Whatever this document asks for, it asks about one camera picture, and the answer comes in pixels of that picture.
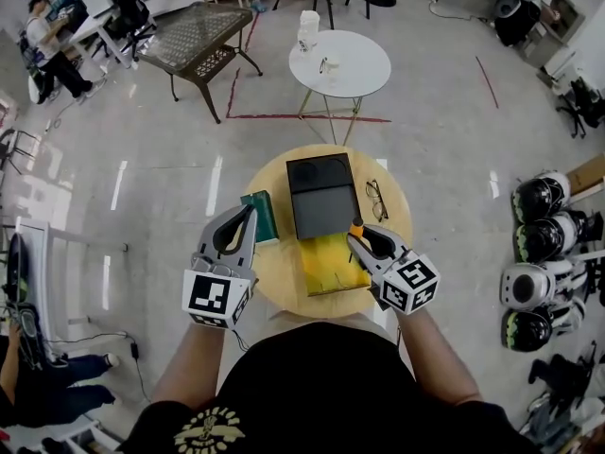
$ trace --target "glass tabletop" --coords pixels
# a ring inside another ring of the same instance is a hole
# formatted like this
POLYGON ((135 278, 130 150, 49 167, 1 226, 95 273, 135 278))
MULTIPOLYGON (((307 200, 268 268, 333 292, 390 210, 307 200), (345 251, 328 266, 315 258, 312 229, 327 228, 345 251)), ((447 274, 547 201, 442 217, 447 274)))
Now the glass tabletop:
POLYGON ((138 52, 147 61, 180 71, 223 32, 242 28, 251 16, 248 9, 197 2, 159 19, 155 35, 138 52))

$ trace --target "eyeglasses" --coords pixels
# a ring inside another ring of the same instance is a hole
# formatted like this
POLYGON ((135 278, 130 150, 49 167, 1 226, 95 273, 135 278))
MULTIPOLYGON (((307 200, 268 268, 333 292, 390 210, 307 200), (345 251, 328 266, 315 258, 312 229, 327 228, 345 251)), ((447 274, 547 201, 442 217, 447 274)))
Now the eyeglasses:
POLYGON ((372 199, 374 202, 374 207, 372 207, 372 212, 374 216, 378 219, 379 222, 382 220, 386 220, 389 218, 389 213, 387 212, 387 206, 382 200, 382 195, 380 193, 380 187, 378 186, 378 182, 376 180, 372 180, 371 182, 366 182, 366 194, 368 197, 372 199))

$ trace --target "green book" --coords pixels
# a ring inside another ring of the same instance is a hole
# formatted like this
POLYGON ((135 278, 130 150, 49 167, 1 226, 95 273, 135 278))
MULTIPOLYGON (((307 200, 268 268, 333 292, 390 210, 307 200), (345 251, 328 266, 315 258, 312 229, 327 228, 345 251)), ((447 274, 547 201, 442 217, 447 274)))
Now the green book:
POLYGON ((256 223, 256 244, 274 244, 279 242, 277 236, 277 226, 275 225, 275 216, 271 207, 271 197, 267 190, 254 192, 240 197, 244 204, 253 205, 258 212, 258 222, 256 223))

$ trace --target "yellow book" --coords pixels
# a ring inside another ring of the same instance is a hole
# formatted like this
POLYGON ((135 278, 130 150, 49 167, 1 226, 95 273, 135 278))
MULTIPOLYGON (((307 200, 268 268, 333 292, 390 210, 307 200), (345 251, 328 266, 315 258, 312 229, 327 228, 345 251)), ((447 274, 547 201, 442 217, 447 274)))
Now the yellow book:
POLYGON ((351 257, 346 233, 299 240, 299 249, 309 296, 370 285, 370 276, 351 257))

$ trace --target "polished concrete floor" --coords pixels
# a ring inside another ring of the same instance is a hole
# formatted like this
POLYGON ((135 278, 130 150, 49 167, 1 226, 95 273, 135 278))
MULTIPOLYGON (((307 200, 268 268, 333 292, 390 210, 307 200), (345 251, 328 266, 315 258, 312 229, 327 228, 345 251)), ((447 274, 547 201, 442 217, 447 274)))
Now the polished concrete floor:
MULTIPOLYGON (((555 112, 554 99, 534 69, 479 22, 435 17, 426 0, 372 8, 369 21, 362 15, 363 2, 342 4, 335 4, 337 28, 374 39, 392 64, 389 82, 364 99, 361 112, 389 122, 357 124, 349 144, 386 160, 405 191, 414 246, 441 272, 440 296, 430 312, 485 398, 501 404, 518 425, 528 401, 543 388, 527 384, 531 361, 553 351, 574 358, 598 334, 603 310, 591 298, 584 327, 535 354, 501 346, 504 310, 498 287, 502 268, 512 260, 510 191, 519 179, 544 169, 567 171, 591 158, 603 150, 604 135, 589 131, 585 140, 572 140, 569 123, 555 112), (497 108, 476 58, 489 75, 497 108), (497 181, 497 196, 491 181, 497 181)), ((290 74, 287 56, 300 11, 309 7, 310 0, 282 0, 277 11, 259 16, 249 53, 265 74, 257 77, 240 58, 230 63, 210 85, 221 118, 240 66, 230 115, 298 110, 304 89, 290 74)), ((325 25, 325 7, 320 13, 325 25)), ((86 67, 83 73, 92 75, 86 67)), ((35 160, 16 159, 23 176, 7 167, 2 190, 5 220, 39 218, 129 243, 125 254, 70 245, 67 259, 57 261, 67 270, 61 276, 70 288, 55 288, 66 291, 70 307, 93 319, 86 332, 126 330, 139 341, 148 393, 189 323, 181 312, 182 271, 203 225, 237 204, 251 177, 271 158, 320 141, 297 119, 226 118, 217 125, 193 85, 176 79, 176 91, 178 103, 168 76, 148 64, 141 62, 137 70, 112 64, 105 87, 67 109, 58 128, 43 132, 71 101, 68 93, 33 107, 18 126, 40 135, 42 143, 31 144, 35 160), (217 188, 210 186, 213 173, 219 174, 217 188), (115 195, 118 174, 122 180, 115 195)), ((315 124, 328 140, 328 123, 315 124)), ((345 122, 337 124, 339 140, 345 130, 345 122)), ((28 146, 26 137, 22 146, 28 146)), ((254 296, 240 320, 246 342, 258 338, 273 311, 262 294, 254 296)), ((123 355, 124 364, 101 381, 125 403, 95 414, 126 435, 146 403, 128 344, 119 341, 110 348, 123 355)), ((229 335, 221 377, 240 355, 229 335)))

